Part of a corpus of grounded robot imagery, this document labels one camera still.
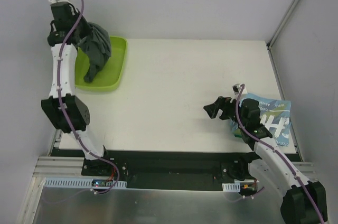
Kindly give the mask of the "dark grey t shirt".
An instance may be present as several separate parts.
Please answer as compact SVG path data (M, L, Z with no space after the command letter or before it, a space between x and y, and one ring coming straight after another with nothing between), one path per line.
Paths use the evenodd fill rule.
M83 79L86 83L91 83L111 57L111 42L103 27L92 22L88 22L88 25L90 33L81 39L79 48L89 58L89 68Z

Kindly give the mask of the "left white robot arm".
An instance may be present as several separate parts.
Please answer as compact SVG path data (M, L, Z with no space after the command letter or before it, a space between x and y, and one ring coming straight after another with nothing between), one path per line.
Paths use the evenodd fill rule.
M88 106L76 95L75 63L78 44L91 33L81 11L68 0L50 0L53 20L48 44L53 59L52 84L49 95L41 100L41 108L55 129L72 137L84 153L84 166L101 176L111 171L104 157L106 149L91 131Z

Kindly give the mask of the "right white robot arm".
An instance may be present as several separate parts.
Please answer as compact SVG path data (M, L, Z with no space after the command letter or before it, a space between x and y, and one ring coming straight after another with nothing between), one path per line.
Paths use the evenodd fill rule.
M277 201L284 223L325 223L328 220L326 191L312 182L280 150L271 132L260 121L259 102L218 97L203 109L211 119L232 120L238 124L243 141L251 152L227 169L239 181L253 177Z

